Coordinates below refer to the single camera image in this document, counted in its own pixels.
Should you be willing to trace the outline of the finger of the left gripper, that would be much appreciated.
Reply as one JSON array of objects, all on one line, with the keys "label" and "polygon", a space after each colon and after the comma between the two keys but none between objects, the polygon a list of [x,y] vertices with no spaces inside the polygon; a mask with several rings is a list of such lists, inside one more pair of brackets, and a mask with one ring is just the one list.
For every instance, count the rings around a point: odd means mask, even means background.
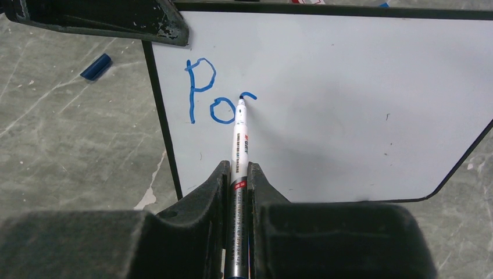
[{"label": "finger of the left gripper", "polygon": [[185,47],[190,30],[171,1],[5,0],[16,23],[70,34],[132,38]]}]

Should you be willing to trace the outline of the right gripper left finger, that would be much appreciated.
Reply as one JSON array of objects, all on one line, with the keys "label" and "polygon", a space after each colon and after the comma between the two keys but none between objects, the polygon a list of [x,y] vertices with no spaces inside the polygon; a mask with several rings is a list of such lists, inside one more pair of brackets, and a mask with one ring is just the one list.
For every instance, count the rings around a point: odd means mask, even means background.
[{"label": "right gripper left finger", "polygon": [[2,278],[219,278],[230,163],[167,209],[32,211],[1,224]]}]

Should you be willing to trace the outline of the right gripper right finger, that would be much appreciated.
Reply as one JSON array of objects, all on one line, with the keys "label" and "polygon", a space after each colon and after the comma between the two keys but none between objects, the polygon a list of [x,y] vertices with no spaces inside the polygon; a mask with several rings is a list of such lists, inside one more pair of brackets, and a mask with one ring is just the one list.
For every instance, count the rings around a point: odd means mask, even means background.
[{"label": "right gripper right finger", "polygon": [[436,278],[414,216],[381,202],[294,203],[248,165],[252,278]]}]

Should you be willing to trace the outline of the blue white marker pen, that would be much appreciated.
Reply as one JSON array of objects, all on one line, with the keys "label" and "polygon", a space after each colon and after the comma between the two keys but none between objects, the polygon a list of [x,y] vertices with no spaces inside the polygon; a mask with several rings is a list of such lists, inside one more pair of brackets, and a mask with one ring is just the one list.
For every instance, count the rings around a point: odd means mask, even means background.
[{"label": "blue white marker pen", "polygon": [[248,278],[248,127],[247,106],[241,95],[235,109],[233,147],[230,167],[230,204],[227,225],[227,245],[224,264],[225,278]]}]

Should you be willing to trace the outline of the blue marker cap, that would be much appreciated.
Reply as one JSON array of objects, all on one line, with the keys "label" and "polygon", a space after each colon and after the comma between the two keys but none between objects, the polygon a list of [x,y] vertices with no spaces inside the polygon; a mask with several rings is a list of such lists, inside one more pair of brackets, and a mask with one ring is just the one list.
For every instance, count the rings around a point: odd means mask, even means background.
[{"label": "blue marker cap", "polygon": [[112,59],[106,53],[103,53],[94,62],[92,62],[80,76],[88,81],[97,80],[112,64]]}]

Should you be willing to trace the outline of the white whiteboard black frame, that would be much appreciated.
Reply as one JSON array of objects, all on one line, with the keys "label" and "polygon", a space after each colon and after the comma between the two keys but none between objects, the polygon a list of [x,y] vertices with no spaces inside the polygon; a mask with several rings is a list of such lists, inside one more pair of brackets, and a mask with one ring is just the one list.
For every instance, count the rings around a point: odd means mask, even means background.
[{"label": "white whiteboard black frame", "polygon": [[293,202],[420,201],[492,128],[492,11],[177,2],[187,46],[143,44],[178,197],[249,160]]}]

